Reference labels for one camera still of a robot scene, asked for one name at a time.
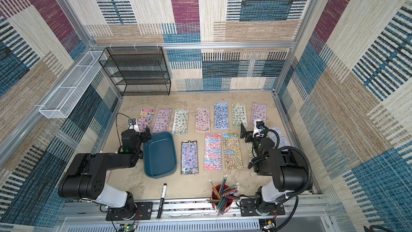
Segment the pastel sticker sheet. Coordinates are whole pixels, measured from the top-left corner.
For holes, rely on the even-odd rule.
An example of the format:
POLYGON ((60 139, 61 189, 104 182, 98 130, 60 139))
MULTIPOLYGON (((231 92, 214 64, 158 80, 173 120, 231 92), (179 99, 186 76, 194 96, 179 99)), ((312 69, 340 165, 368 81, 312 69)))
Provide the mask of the pastel sticker sheet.
MULTIPOLYGON (((282 148, 285 146, 291 146, 290 142, 288 141, 288 139, 286 138, 286 136, 284 135, 284 133, 278 126, 270 127, 270 129, 274 130, 279 135, 279 138, 280 138, 279 148, 282 148)), ((267 136, 271 138, 271 140, 274 141, 275 143, 277 142, 277 137, 272 132, 269 132, 267 136)))

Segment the green frog sticker sheet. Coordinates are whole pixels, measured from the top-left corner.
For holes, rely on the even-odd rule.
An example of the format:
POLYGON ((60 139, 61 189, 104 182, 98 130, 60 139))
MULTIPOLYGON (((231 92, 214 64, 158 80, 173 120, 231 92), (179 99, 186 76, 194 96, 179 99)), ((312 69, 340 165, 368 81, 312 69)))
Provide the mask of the green frog sticker sheet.
POLYGON ((245 104, 232 104, 232 124, 233 127, 248 126, 245 104))

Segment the pink cat sticker sheet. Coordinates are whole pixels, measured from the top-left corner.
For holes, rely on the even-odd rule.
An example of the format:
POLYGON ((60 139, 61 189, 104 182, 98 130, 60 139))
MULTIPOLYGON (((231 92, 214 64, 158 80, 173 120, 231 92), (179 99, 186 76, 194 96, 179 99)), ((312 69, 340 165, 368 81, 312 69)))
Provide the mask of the pink cat sticker sheet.
POLYGON ((150 127, 154 112, 155 112, 154 108, 142 108, 141 109, 139 120, 138 120, 138 129, 140 132, 145 131, 146 128, 150 127))

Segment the teal plastic storage box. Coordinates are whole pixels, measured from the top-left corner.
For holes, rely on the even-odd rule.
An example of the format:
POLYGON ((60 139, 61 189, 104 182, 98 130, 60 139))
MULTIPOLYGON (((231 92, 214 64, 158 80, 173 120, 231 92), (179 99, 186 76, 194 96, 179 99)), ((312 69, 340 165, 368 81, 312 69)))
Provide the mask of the teal plastic storage box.
POLYGON ((149 178, 163 178, 176 171, 177 154, 171 133, 151 135, 151 140, 143 144, 143 153, 144 172, 149 178))

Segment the blue penguin sticker sheet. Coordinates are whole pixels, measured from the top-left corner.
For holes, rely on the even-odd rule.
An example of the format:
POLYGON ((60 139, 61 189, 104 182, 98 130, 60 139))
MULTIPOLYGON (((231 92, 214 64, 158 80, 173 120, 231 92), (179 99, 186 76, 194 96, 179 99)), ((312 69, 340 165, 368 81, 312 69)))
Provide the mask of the blue penguin sticker sheet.
POLYGON ((217 130, 229 129, 228 102, 214 104, 214 128, 217 130))

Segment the pink character sticker sheet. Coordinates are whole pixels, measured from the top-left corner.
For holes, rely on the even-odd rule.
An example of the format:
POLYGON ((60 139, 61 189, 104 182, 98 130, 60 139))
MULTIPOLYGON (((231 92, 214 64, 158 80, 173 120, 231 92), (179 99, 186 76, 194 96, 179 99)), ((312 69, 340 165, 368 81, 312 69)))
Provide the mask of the pink character sticker sheet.
POLYGON ((266 123, 267 118, 267 105, 256 103, 252 104, 251 124, 256 125, 256 121, 263 121, 266 123))

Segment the panda sticker sheet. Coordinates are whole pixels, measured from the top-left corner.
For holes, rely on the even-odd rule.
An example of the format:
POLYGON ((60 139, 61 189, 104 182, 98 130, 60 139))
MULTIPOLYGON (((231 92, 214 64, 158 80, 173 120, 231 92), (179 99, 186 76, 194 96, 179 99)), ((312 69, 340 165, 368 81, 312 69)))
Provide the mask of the panda sticker sheet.
POLYGON ((226 169, 242 169, 242 154, 238 133, 223 133, 224 161, 226 169))

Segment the green dinosaur sticker sheet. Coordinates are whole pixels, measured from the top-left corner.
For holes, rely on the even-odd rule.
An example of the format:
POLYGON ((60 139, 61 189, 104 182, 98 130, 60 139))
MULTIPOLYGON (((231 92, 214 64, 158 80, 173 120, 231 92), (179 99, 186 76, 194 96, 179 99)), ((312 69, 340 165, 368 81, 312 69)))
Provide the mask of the green dinosaur sticker sheet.
POLYGON ((184 109, 176 109, 173 119, 172 134, 185 135, 188 133, 189 111, 184 109))

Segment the pink bonbon sticker sheet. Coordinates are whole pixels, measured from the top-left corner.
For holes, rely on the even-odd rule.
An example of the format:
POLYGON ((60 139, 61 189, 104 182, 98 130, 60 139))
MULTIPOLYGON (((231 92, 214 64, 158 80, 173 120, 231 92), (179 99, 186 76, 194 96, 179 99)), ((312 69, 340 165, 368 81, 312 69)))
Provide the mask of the pink bonbon sticker sheet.
POLYGON ((204 107, 196 108, 195 116, 195 132, 209 133, 210 132, 210 110, 204 107))

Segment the purple bonbon sticker sheet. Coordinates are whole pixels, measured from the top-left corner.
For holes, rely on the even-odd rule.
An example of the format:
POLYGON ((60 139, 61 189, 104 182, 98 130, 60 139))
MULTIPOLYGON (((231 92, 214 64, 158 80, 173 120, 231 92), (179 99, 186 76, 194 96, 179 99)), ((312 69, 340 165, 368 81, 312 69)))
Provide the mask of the purple bonbon sticker sheet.
POLYGON ((184 141, 181 144, 181 174, 198 174, 197 141, 184 141))

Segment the green house sticker sheet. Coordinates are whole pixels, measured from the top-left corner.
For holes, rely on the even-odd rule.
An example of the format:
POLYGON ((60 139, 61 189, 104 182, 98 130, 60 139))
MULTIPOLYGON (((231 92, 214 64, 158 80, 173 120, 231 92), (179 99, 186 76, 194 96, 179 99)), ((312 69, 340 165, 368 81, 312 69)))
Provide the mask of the green house sticker sheet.
POLYGON ((248 152, 249 152, 249 159, 255 158, 253 144, 251 142, 247 143, 248 152))

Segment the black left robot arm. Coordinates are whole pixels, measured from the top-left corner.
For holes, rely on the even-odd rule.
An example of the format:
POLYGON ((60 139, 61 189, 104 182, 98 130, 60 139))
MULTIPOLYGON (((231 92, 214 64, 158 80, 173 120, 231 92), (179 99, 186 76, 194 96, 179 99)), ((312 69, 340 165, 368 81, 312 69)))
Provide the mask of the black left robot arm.
POLYGON ((77 154, 59 184, 58 195, 108 207, 106 219, 109 221, 136 219, 139 210, 133 194, 107 185, 106 173, 133 168, 143 158, 142 143, 150 139, 149 128, 141 132, 128 129, 121 134, 119 153, 77 154))

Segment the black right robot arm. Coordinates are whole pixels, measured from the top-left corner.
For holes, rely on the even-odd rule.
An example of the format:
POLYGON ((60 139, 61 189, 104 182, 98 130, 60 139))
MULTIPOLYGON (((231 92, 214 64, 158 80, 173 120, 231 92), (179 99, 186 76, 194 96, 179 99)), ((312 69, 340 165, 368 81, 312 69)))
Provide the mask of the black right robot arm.
POLYGON ((279 128, 268 128, 257 121, 252 131, 243 124, 240 129, 240 137, 252 144, 248 168, 272 178, 258 188, 253 199, 241 201, 242 215, 283 215, 287 200, 312 189, 310 162, 301 150, 290 146, 279 128))

